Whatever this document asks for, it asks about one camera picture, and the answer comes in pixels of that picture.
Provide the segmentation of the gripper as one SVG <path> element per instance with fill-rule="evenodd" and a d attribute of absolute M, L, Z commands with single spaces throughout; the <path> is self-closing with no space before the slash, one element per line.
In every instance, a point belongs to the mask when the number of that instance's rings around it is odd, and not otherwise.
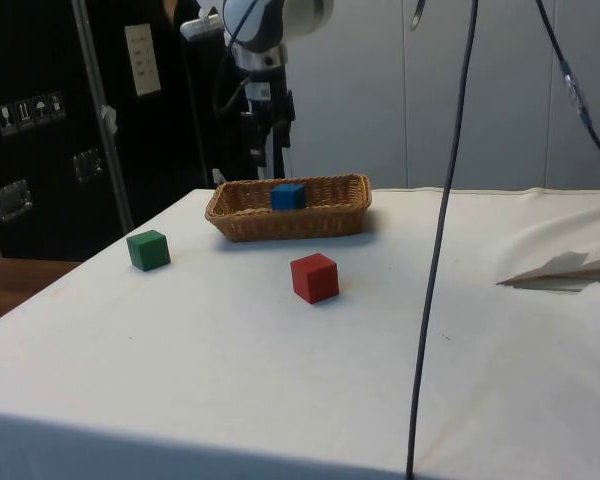
<path fill-rule="evenodd" d="M 266 168 L 266 144 L 271 125 L 266 116 L 255 111 L 272 113 L 274 136 L 282 148 L 289 148 L 296 112 L 293 92 L 287 88 L 286 68 L 259 71 L 238 69 L 237 72 L 243 83 L 245 97 L 239 109 L 243 146 L 255 167 Z"/>

